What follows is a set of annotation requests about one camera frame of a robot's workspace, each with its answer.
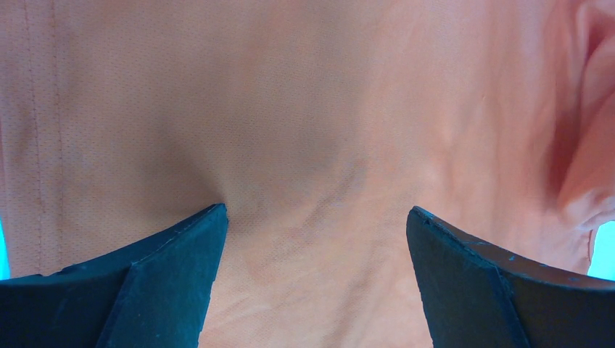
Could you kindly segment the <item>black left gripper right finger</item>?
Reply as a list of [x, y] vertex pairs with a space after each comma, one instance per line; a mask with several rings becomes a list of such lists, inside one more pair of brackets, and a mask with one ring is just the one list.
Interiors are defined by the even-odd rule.
[[614, 282], [554, 268], [413, 207], [406, 224], [435, 347], [612, 347]]

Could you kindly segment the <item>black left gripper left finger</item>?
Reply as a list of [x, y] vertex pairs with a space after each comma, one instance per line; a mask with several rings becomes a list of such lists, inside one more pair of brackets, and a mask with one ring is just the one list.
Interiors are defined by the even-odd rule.
[[3, 347], [196, 347], [228, 218], [215, 204], [48, 276], [1, 282]]

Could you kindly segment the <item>orange t-shirt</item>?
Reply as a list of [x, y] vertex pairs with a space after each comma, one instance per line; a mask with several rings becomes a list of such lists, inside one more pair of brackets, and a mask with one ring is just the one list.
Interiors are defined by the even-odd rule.
[[201, 347], [430, 347], [415, 205], [585, 273], [614, 219], [614, 3], [1, 3], [13, 276], [219, 202]]

